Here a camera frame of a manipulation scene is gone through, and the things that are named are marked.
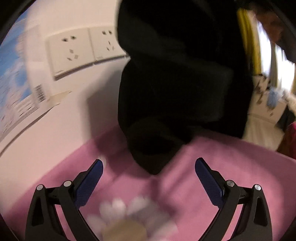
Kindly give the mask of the wall map poster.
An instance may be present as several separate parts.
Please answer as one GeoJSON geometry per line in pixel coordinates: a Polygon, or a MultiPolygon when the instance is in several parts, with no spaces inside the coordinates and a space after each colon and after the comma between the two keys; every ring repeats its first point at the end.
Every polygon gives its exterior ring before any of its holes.
{"type": "Polygon", "coordinates": [[[22,13],[1,43],[1,139],[46,100],[39,27],[22,13]]]}

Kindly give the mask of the white wall socket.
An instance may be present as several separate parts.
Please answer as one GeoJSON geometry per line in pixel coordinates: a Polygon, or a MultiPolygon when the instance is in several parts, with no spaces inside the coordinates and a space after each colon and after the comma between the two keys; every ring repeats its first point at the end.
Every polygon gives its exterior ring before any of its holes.
{"type": "Polygon", "coordinates": [[[114,26],[89,28],[93,53],[96,61],[103,61],[117,57],[124,57],[126,52],[117,41],[117,32],[114,26]]]}
{"type": "Polygon", "coordinates": [[[47,50],[54,77],[60,77],[95,61],[88,28],[49,36],[47,50]]]}

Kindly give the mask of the pink bed sheet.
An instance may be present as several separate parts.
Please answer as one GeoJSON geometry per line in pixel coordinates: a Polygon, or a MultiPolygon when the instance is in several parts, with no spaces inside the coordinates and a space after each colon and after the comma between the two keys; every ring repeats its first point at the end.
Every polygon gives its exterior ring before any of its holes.
{"type": "Polygon", "coordinates": [[[226,180],[243,187],[262,187],[273,239],[279,240],[295,217],[295,160],[217,133],[195,137],[161,173],[152,176],[133,160],[121,130],[114,128],[77,149],[39,182],[46,187],[58,186],[102,158],[103,176],[81,209],[86,218],[93,223],[104,219],[99,208],[113,200],[122,201],[126,212],[134,211],[136,205],[148,205],[149,220],[158,214],[169,220],[169,226],[161,231],[164,238],[198,240],[217,211],[195,173],[194,164],[200,157],[226,180]]]}

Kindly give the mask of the white wall socket right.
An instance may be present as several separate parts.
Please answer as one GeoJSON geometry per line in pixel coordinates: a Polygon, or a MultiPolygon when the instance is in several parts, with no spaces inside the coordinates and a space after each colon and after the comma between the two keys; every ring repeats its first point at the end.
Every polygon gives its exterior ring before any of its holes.
{"type": "Polygon", "coordinates": [[[103,61],[117,57],[124,57],[126,52],[117,41],[117,32],[114,26],[89,28],[93,53],[96,61],[103,61]]]}

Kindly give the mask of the white wall socket left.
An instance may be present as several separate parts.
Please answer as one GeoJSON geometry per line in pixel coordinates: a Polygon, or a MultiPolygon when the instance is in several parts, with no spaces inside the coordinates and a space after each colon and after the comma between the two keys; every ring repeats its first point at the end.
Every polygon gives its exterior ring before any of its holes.
{"type": "Polygon", "coordinates": [[[54,77],[60,77],[95,61],[88,28],[49,36],[47,50],[54,77]]]}

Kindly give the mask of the black coat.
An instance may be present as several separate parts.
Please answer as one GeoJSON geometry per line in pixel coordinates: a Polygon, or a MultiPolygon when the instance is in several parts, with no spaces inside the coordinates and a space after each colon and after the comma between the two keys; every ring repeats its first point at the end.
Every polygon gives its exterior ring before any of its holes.
{"type": "Polygon", "coordinates": [[[242,138],[253,81],[238,20],[248,1],[122,1],[130,60],[118,122],[136,163],[156,175],[201,132],[242,138]]]}

